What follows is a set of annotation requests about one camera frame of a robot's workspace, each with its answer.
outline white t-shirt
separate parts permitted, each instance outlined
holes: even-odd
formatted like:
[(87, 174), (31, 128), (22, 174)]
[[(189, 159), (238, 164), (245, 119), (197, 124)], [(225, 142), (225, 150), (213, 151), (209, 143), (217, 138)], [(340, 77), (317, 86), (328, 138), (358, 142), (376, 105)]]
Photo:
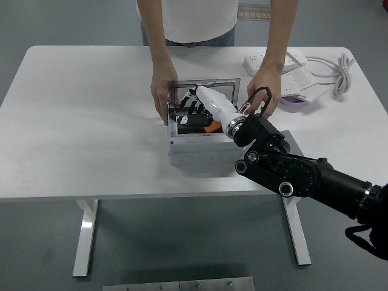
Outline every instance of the white t-shirt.
[(237, 6), (238, 0), (162, 0), (164, 36), (180, 43), (221, 36), (236, 25)]

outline robotic arm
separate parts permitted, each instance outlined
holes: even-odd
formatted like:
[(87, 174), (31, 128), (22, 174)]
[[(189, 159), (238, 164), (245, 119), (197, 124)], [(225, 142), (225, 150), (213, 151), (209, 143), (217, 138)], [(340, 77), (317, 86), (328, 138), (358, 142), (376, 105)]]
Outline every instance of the robotic arm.
[[(383, 188), (373, 186), (336, 171), (326, 158), (291, 155), (284, 135), (266, 118), (246, 117), (243, 109), (237, 110), (225, 95), (213, 89), (198, 86), (190, 92), (238, 146), (252, 143), (243, 159), (236, 162), (237, 173), (283, 197), (311, 197), (357, 219), (360, 226), (348, 228), (346, 236), (371, 254), (388, 260), (388, 184)], [(369, 229), (372, 245), (354, 234)]]

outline gray floor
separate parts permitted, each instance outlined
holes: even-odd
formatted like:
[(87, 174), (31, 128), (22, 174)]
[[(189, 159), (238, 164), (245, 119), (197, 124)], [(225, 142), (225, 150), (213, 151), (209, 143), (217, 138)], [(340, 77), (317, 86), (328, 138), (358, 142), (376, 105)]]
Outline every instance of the gray floor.
[[(236, 45), (265, 45), (267, 29), (266, 22), (239, 21)], [(387, 110), (387, 36), (381, 0), (300, 0), (290, 45), (350, 49)], [(0, 1), (0, 103), (33, 45), (141, 45), (133, 1)], [(310, 199), (299, 213), (308, 267), (296, 265), (277, 196), (102, 201), (90, 275), (76, 279), (82, 213), (75, 202), (3, 203), (0, 290), (232, 276), (253, 276), (257, 290), (387, 289), (388, 263), (344, 236), (354, 221)]]

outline metal frame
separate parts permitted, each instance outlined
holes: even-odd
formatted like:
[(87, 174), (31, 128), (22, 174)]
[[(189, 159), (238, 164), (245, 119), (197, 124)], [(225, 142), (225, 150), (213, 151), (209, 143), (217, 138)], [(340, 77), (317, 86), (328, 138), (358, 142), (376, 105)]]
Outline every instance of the metal frame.
[(78, 206), (84, 211), (77, 254), (75, 257), (73, 277), (87, 276), (90, 251), (92, 250), (98, 200), (77, 200)]
[(309, 250), (307, 248), (306, 239), (304, 238), (303, 228), (298, 213), (296, 204), (301, 200), (300, 197), (284, 198), (284, 210), (286, 211), (287, 220), (289, 223), (292, 244), (295, 251), (296, 260), (299, 266), (311, 265)]

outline box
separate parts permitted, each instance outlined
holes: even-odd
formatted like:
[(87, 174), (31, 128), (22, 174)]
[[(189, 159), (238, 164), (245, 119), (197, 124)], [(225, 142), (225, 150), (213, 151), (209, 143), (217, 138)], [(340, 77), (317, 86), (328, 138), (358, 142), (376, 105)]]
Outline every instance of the box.
[(244, 147), (238, 147), (222, 132), (222, 129), (207, 133), (204, 126), (187, 126), (176, 122), (177, 116), (206, 113), (196, 97), (187, 94), (190, 89), (199, 85), (210, 87), (224, 94), (237, 108), (239, 84), (238, 78), (169, 83), (168, 155), (171, 164), (235, 162), (241, 158)]

